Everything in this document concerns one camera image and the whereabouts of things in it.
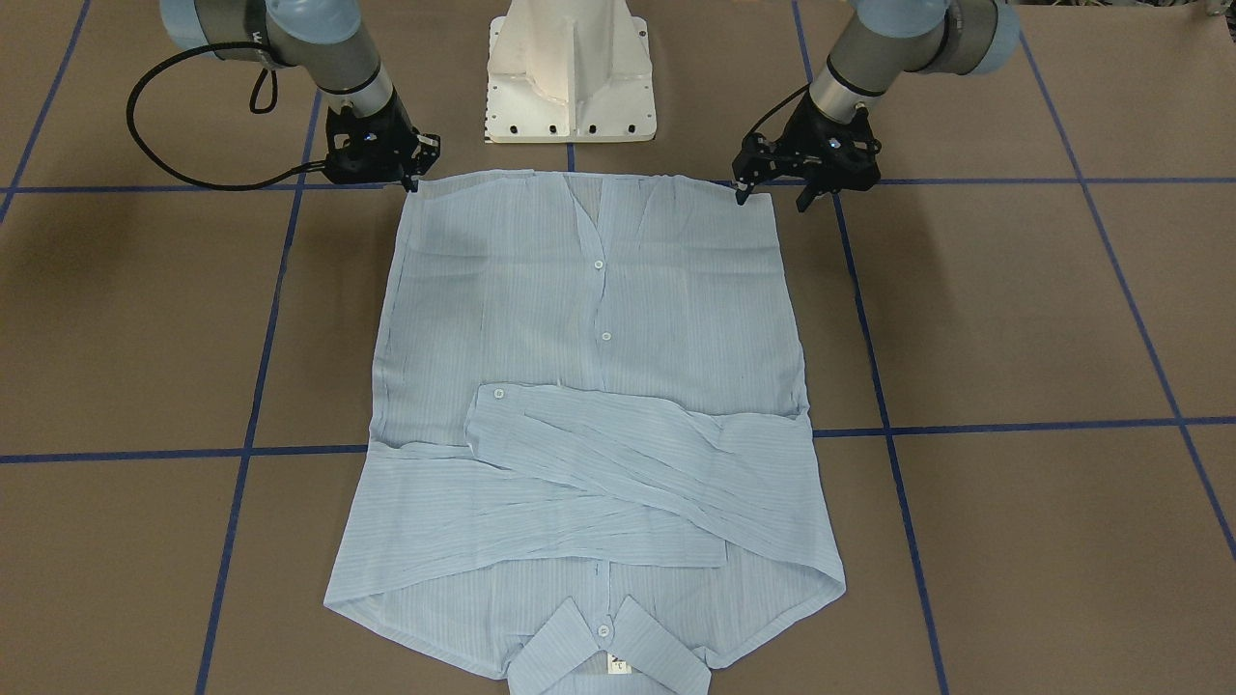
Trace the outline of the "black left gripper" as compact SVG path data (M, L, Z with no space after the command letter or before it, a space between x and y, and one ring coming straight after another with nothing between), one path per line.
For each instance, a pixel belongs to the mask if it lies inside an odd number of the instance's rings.
M795 109L776 139L760 129L768 119L795 101ZM732 163L735 202L744 207L756 185L777 178L800 178L806 185L796 198L800 214L827 193L865 192L883 179L878 155L883 142L875 137L869 109L857 106L850 122L836 122L824 115L812 96L786 96L745 134Z

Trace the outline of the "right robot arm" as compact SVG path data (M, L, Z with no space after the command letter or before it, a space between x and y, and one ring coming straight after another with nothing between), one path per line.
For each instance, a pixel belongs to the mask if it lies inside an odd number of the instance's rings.
M323 172L334 184L398 183L415 192L421 177L438 162L440 139L412 122L357 1L162 1L159 19L182 51L147 70L129 93L126 124L129 135L151 162L177 181L213 190L247 192L302 173ZM261 67L251 96L260 96L268 83L271 98L265 106L250 101L255 114L274 108L278 70L308 70L328 106L325 158L250 184L195 181L159 161L137 134L137 99L161 70L200 54Z

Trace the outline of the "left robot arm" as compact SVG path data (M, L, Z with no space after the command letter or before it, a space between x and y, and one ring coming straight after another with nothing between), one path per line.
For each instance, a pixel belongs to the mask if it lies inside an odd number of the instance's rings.
M1021 22L1006 1L854 1L812 78L756 120L732 162L735 202L803 181L796 207L883 179L870 113L905 74L983 75L1006 66Z

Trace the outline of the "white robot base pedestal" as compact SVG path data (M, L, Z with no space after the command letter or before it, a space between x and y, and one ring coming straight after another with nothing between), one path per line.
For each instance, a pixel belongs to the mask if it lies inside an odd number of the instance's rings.
M513 1L489 23L489 143L658 135L649 27L625 1Z

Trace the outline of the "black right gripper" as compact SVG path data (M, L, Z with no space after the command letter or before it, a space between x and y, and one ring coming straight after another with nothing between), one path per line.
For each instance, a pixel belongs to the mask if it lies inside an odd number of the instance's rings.
M417 193L441 155L440 136L418 130L396 92L367 116L352 106L328 108L325 136L323 176L335 184L398 183Z

